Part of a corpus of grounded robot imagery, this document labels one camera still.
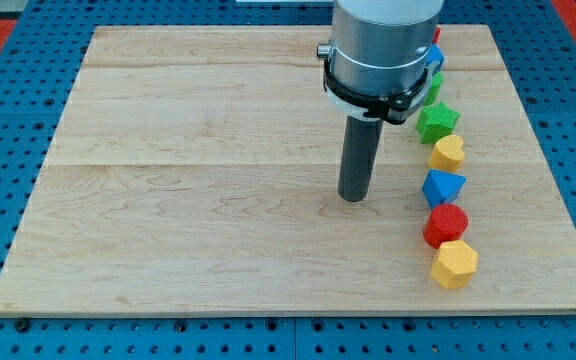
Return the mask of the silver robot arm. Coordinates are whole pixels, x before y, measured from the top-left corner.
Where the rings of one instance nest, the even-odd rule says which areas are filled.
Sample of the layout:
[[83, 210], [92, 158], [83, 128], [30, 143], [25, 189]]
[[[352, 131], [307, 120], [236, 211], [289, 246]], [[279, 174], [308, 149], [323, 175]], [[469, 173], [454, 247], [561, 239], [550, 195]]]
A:
[[389, 96], [413, 87], [426, 66], [443, 0], [336, 0], [317, 57], [345, 88]]

